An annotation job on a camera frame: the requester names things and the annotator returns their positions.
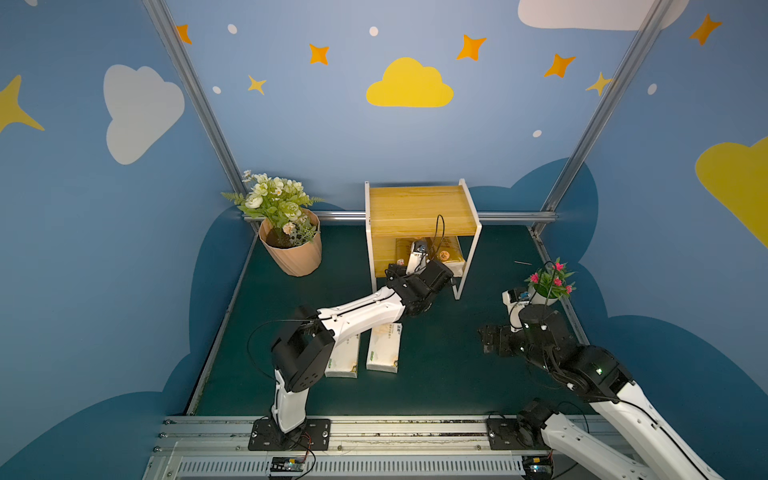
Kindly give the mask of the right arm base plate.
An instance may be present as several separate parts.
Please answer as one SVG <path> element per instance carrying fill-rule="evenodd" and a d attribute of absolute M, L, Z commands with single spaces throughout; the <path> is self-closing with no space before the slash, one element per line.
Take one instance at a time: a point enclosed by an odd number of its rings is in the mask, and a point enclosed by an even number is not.
<path fill-rule="evenodd" d="M 486 420 L 490 449 L 493 451 L 548 450 L 540 430 L 516 418 L 491 417 Z"/>

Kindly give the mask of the white tissue pack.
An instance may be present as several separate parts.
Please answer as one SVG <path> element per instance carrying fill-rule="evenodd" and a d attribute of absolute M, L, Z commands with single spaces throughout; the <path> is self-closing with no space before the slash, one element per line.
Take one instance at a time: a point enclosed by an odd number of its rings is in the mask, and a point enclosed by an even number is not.
<path fill-rule="evenodd" d="M 325 376 L 329 378 L 352 378 L 358 376 L 360 335 L 351 336 L 343 342 L 336 342 L 328 360 Z"/>
<path fill-rule="evenodd" d="M 372 328 L 366 355 L 366 368 L 385 373 L 397 373 L 401 337 L 402 325 L 400 323 L 390 323 Z"/>

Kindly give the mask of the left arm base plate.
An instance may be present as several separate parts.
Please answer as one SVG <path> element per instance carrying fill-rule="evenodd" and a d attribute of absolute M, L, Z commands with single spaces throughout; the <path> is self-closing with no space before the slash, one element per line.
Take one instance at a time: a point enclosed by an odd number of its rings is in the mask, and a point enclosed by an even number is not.
<path fill-rule="evenodd" d="M 332 421 L 309 418 L 288 433 L 283 432 L 273 418 L 260 418 L 252 426 L 247 448 L 249 451 L 327 451 Z"/>

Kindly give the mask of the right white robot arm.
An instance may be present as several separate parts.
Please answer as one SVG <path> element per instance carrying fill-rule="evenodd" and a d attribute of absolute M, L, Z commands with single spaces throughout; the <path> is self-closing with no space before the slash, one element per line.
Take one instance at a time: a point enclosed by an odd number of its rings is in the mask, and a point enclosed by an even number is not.
<path fill-rule="evenodd" d="M 544 304 L 516 305 L 508 312 L 507 324 L 479 329 L 484 352 L 517 356 L 543 370 L 590 404 L 640 458 L 618 452 L 541 400 L 529 403 L 511 423 L 519 444 L 558 451 L 601 479 L 718 478 L 608 350 L 580 343 L 566 318 Z"/>

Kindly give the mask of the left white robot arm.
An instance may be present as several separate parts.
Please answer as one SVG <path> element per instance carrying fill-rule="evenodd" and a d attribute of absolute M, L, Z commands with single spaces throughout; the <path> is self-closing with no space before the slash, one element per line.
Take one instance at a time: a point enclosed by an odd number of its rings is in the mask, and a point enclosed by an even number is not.
<path fill-rule="evenodd" d="M 382 325 L 427 311 L 453 273 L 438 260 L 408 273 L 401 265 L 386 269 L 385 285 L 374 293 L 336 307 L 321 308 L 304 319 L 280 319 L 270 345 L 274 400 L 268 418 L 282 434 L 303 426 L 309 390 L 324 374 L 336 346 Z"/>

